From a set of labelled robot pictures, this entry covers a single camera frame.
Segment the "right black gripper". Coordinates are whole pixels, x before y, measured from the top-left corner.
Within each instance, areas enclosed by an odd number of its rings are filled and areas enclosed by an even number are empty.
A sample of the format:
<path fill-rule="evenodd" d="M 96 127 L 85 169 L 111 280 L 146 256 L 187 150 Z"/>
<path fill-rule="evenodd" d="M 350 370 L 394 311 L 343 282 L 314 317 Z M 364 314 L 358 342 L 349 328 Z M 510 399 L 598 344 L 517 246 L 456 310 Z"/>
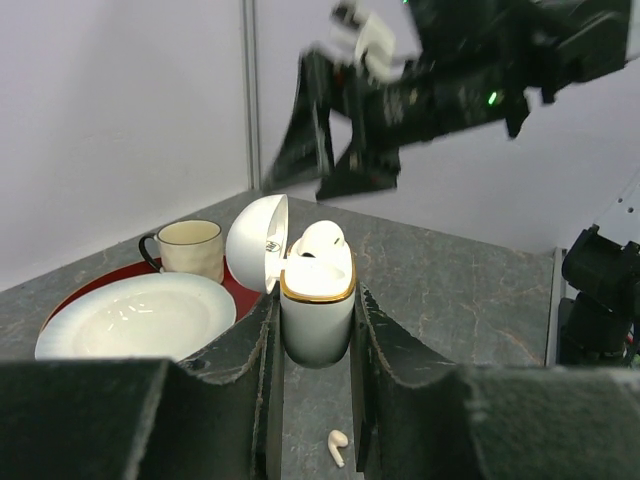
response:
<path fill-rule="evenodd" d="M 329 115 L 351 121 L 352 138 L 334 159 Z M 321 179 L 317 200 L 330 200 L 397 188 L 399 150 L 428 141 L 430 64 L 404 62 L 402 75 L 381 81 L 365 68 L 331 60 L 320 49 L 299 58 L 292 115 L 265 188 Z"/>

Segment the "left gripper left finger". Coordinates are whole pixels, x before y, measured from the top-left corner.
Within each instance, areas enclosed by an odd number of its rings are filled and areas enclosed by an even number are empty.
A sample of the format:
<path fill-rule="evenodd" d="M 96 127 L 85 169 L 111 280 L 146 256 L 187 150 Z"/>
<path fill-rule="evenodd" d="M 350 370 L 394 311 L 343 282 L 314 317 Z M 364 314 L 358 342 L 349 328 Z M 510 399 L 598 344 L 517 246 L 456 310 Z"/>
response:
<path fill-rule="evenodd" d="M 277 479 L 283 397 L 272 295 L 181 362 L 5 362 L 1 475 Z"/>

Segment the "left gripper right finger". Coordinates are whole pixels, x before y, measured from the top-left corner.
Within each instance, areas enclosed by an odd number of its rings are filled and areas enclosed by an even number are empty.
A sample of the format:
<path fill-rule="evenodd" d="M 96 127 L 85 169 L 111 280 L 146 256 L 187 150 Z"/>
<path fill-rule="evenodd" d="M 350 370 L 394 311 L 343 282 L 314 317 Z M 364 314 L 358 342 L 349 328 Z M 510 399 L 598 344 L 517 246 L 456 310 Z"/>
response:
<path fill-rule="evenodd" d="M 368 479 L 635 479 L 639 375 L 452 362 L 356 289 L 356 468 Z"/>

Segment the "white earbud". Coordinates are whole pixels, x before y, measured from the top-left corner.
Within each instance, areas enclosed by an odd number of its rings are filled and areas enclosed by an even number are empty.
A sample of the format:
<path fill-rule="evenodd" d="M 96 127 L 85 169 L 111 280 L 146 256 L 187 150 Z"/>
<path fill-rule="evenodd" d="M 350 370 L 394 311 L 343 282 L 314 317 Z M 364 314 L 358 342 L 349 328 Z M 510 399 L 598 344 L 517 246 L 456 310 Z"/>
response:
<path fill-rule="evenodd" d="M 346 448 L 348 445 L 349 439 L 344 432 L 337 429 L 330 431 L 327 438 L 327 448 L 338 468 L 343 468 L 345 466 L 341 450 Z"/>
<path fill-rule="evenodd" d="M 306 228 L 300 239 L 291 247 L 291 253 L 301 257 L 318 258 L 345 245 L 341 227 L 331 220 L 321 220 Z"/>

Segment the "white earbud case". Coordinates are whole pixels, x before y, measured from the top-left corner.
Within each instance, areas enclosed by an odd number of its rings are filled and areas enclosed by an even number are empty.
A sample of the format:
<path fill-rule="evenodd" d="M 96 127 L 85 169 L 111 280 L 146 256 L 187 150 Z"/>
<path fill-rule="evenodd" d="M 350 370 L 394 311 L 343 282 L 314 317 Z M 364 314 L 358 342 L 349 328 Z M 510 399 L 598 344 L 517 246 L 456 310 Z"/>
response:
<path fill-rule="evenodd" d="M 306 368 L 326 368 L 344 356 L 351 335 L 356 266 L 350 245 L 310 258 L 291 253 L 285 194 L 253 201 L 234 220 L 226 260 L 242 286 L 270 294 L 279 290 L 283 343 Z"/>

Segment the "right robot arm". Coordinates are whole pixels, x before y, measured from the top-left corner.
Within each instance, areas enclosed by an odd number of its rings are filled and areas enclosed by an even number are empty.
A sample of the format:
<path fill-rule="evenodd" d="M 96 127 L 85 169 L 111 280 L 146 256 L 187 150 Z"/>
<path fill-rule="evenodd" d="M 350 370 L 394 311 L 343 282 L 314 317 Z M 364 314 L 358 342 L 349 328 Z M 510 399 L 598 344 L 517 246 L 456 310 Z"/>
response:
<path fill-rule="evenodd" d="M 629 1 L 409 1 L 421 50 L 396 55 L 396 38 L 355 1 L 331 12 L 335 39 L 299 58 L 288 129 L 262 186 L 318 181 L 328 200 L 396 187 L 401 148 L 501 122 L 510 138 L 529 115 L 572 84 L 623 69 Z"/>

